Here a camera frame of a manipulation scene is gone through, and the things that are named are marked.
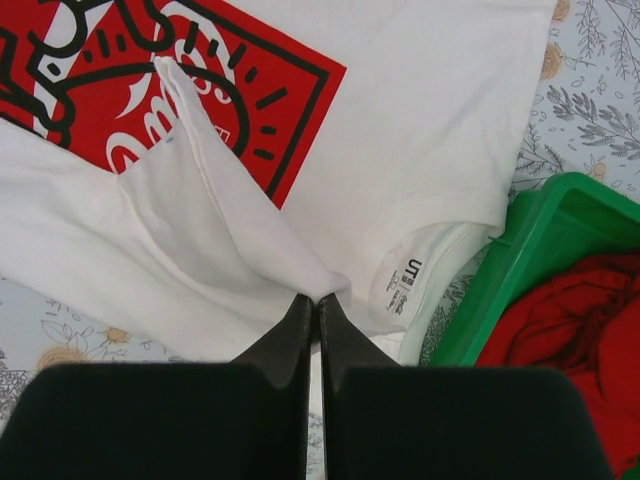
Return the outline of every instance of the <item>red clothing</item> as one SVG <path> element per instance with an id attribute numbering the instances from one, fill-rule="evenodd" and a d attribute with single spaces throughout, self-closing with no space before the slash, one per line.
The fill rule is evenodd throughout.
<path id="1" fill-rule="evenodd" d="M 640 454 L 640 254 L 587 258 L 507 310 L 478 366 L 565 372 L 617 477 Z"/>

